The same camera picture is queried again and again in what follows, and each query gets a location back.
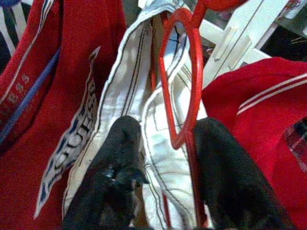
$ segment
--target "white garment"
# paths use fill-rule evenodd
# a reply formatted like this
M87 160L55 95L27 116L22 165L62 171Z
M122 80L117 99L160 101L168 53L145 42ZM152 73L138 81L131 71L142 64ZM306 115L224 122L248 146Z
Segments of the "white garment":
M151 91L149 77L153 27L151 18L179 6L171 0L149 0L138 19L125 32L118 56L104 85L94 132L72 167L63 199L63 215L75 195L88 166L105 141L113 122L130 115L140 122L144 171L150 184L143 185L148 224L155 230L166 229L162 191L168 199L174 229L196 226L195 208L185 145L174 150L170 143L161 82ZM186 34L173 29L164 61L177 131L184 124L189 107L191 63ZM201 103L198 119L206 117Z

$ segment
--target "white fabric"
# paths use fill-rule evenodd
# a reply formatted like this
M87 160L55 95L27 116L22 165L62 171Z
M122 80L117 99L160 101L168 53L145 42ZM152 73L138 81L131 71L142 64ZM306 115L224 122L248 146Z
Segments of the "white fabric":
M158 82L151 92L151 79L148 77L153 36L150 18L163 11L173 12L177 7L171 0L149 0L137 21L126 31L102 92L97 113L100 119L97 119L89 142L70 171L63 215L113 122L122 115L130 115L140 122L142 129L144 171L150 182L143 186L148 224L155 230L166 229L163 191L168 199L172 227L183 230L196 226L186 147L172 148L161 83ZM179 131L189 106L191 66L189 41L185 34L177 32L173 29L164 60L175 125ZM206 112L201 104L198 118L204 117Z

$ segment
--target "red hanger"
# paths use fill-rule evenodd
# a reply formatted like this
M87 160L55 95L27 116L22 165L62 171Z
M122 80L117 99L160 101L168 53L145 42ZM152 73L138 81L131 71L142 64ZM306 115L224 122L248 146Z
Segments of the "red hanger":
M202 90L202 71L203 71L203 56L202 56L202 46L201 46L201 36L199 33L199 26L204 18L204 15L207 9L214 11L224 11L226 9L235 8L246 0L199 0L195 11L192 14L189 10L185 8L177 9L170 18L167 19L166 15L163 14L162 23L164 25L164 36L159 52L159 69L161 73L161 82L163 87L163 96L165 101L165 109L168 120L170 139L174 149L179 149L183 143L187 145L188 157L189 157L189 167L191 171L191 180L194 192L194 204L196 212L197 227L206 227L207 221L204 212L204 203L200 197L200 170L197 162L193 128L196 124L196 117L200 106L201 101L201 90ZM191 98L189 104L188 115L186 121L183 125L181 131L177 134L175 129L175 123L172 113L172 107L169 97L167 74L164 67L164 53L168 38L171 34L172 28L177 22L183 24L187 31L190 42L190 58L192 63L192 89L191 89ZM151 68L151 77L152 77L152 88L155 87L155 75L154 75L154 66ZM168 206L165 195L163 195L163 201L165 206L165 214L167 226L171 227L170 217L168 212Z

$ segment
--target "plastic hanger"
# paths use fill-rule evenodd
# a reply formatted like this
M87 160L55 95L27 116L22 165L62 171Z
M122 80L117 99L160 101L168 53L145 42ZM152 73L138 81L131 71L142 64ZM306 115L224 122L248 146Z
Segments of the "plastic hanger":
M164 36L159 52L159 70L161 73L161 82L163 88L163 96L165 101L165 109L168 120L170 139L174 149L179 149L183 143L186 143L189 167L191 172L191 180L194 193L194 204L196 212L197 227L204 228L207 226L206 215L204 211L204 203L200 197L200 170L197 162L193 128L196 124L196 117L201 101L202 90L202 71L203 71L203 55L201 46L201 36L199 26L204 18L207 9L214 11L224 11L235 8L243 4L246 0L198 0L194 13L191 13L185 8L177 9L167 20L162 17L164 25ZM177 134L170 102L167 73L164 66L164 53L168 38L172 28L176 23L182 23L185 27L190 42L190 58L192 62L192 84L191 98L189 103L188 115L181 131ZM167 207L166 197L163 197L165 205L165 214L168 227L171 227L170 217Z

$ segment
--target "red fabric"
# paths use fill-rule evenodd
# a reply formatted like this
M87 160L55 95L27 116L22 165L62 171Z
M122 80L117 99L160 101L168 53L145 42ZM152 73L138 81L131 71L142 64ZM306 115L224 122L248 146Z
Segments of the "red fabric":
M284 132L307 116L307 84L237 115L239 106L249 98L303 73L307 73L304 62L262 60L218 77L202 91L202 100L208 116L223 122L260 167L293 223L306 230L307 174L289 150Z
M25 33L0 77L0 97L37 32L43 3L38 0L33 3ZM53 76L50 75L44 82L1 146L0 229L59 228L68 172L53 186L49 200L34 220L42 175L62 134L70 127L80 107L90 72L89 55L101 46L93 71L99 101L125 25L120 0L54 1L44 27L10 91L18 96L16 103L6 98L0 104L0 111L6 112L0 113L1 129L58 47L61 47ZM27 83L23 74L29 77ZM23 84L22 93L16 90L17 83Z

